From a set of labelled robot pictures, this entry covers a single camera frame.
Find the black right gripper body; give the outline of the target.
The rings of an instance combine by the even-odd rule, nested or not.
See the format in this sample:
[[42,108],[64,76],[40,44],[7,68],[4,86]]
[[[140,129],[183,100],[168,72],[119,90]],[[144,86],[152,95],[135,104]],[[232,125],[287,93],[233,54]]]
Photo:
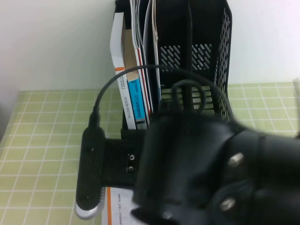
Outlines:
[[211,197],[235,125],[194,113],[160,113],[146,132],[132,215],[149,225],[210,225]]

